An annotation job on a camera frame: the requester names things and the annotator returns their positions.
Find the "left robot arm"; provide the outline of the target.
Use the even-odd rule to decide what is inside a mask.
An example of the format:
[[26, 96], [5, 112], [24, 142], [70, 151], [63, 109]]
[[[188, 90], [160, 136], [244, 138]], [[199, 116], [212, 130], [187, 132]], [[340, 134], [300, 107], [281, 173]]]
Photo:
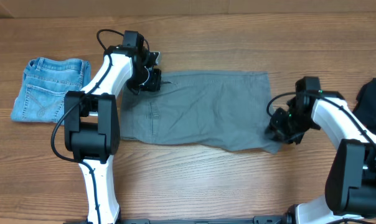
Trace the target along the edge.
[[116, 105], [123, 88], [138, 95], [161, 86], [159, 52], [152, 52], [139, 32], [122, 33], [120, 45], [104, 48], [103, 65], [90, 83], [68, 91], [64, 114], [57, 127], [64, 127], [69, 159], [81, 168], [88, 197], [85, 223], [120, 223], [113, 178], [113, 159], [120, 145], [120, 122]]

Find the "grey shorts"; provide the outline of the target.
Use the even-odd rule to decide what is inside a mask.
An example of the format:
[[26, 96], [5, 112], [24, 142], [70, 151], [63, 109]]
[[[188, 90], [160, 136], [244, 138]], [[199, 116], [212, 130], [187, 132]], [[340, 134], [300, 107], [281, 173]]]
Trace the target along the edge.
[[267, 72], [170, 72], [163, 76], [159, 91], [138, 95], [124, 91], [121, 138], [275, 154], [282, 145], [265, 134], [270, 100]]

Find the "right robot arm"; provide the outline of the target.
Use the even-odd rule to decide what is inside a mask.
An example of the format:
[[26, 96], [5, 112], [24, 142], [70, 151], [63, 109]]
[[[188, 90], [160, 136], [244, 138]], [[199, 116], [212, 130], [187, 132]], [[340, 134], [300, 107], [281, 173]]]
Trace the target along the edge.
[[324, 195], [291, 206], [281, 223], [369, 223], [376, 219], [376, 135], [349, 110], [337, 91], [317, 77], [303, 77], [287, 101], [270, 114], [267, 137], [299, 144], [309, 129], [324, 131], [336, 149]]

